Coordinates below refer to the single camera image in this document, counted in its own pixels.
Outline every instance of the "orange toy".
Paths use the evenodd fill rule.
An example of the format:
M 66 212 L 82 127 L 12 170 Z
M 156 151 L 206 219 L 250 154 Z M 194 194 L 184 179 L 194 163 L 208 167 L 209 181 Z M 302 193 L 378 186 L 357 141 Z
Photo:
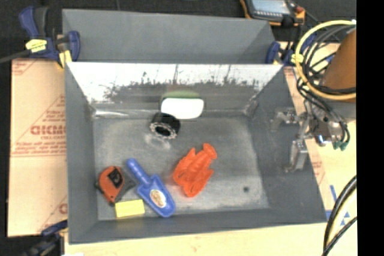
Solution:
M 181 159 L 173 171 L 173 180 L 182 186 L 188 197 L 197 195 L 207 184 L 214 171 L 209 167 L 217 153 L 212 145 L 203 144 L 203 150 L 196 154 L 192 148 L 187 156 Z

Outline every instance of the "bin floor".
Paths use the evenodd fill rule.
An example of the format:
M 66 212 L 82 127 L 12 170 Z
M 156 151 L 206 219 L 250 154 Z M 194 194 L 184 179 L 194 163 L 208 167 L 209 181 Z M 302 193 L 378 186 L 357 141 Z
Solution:
M 195 120 L 181 121 L 178 136 L 173 140 L 157 137 L 149 130 L 150 121 L 148 118 L 95 118 L 97 174 L 110 165 L 121 166 L 129 174 L 126 160 L 137 159 L 147 174 L 160 175 L 175 201 L 175 215 L 268 208 L 249 117 L 240 113 L 231 116 L 204 113 Z M 217 159 L 210 166 L 214 174 L 201 193 L 186 197 L 173 181 L 172 172 L 192 147 L 198 153 L 203 143 L 210 143 L 217 151 Z M 138 198 L 133 188 L 122 200 Z M 99 220 L 115 219 L 113 207 L 101 193 L 97 205 Z M 145 206 L 145 216 L 156 216 Z

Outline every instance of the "tape roll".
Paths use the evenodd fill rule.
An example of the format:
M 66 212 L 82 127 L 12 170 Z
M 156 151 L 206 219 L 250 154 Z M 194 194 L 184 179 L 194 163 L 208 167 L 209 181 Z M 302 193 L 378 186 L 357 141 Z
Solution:
M 159 137 L 173 139 L 176 138 L 179 132 L 180 121 L 172 115 L 158 112 L 149 127 Z

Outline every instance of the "blue clamp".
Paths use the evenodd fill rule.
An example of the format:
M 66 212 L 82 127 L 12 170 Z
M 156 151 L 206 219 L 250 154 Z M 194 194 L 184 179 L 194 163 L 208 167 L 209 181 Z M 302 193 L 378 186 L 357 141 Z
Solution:
M 57 45 L 68 43 L 71 60 L 76 61 L 80 54 L 80 34 L 77 31 L 70 31 L 64 38 L 53 40 L 47 37 L 45 22 L 47 7 L 34 8 L 26 7 L 19 13 L 21 27 L 29 35 L 30 41 L 26 44 L 30 58 L 47 58 L 57 61 L 63 65 L 60 54 L 65 50 L 59 50 Z
M 293 50 L 283 50 L 280 47 L 280 43 L 274 41 L 269 46 L 266 58 L 265 58 L 265 64 L 273 64 L 274 62 L 283 64 L 283 65 L 289 65 L 290 64 L 290 57 L 293 54 Z
M 56 248 L 58 242 L 60 243 L 62 255 L 64 253 L 64 243 L 59 232 L 67 227 L 68 221 L 64 220 L 46 228 L 41 232 L 43 239 L 27 251 L 22 252 L 20 256 L 45 256 Z

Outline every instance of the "blue trowel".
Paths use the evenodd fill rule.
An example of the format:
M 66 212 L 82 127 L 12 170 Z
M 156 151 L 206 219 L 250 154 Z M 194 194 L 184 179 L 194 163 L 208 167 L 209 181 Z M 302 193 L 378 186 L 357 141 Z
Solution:
M 163 218 L 171 216 L 176 209 L 175 202 L 159 175 L 149 177 L 134 158 L 127 160 L 127 166 L 140 182 L 136 192 L 143 200 Z

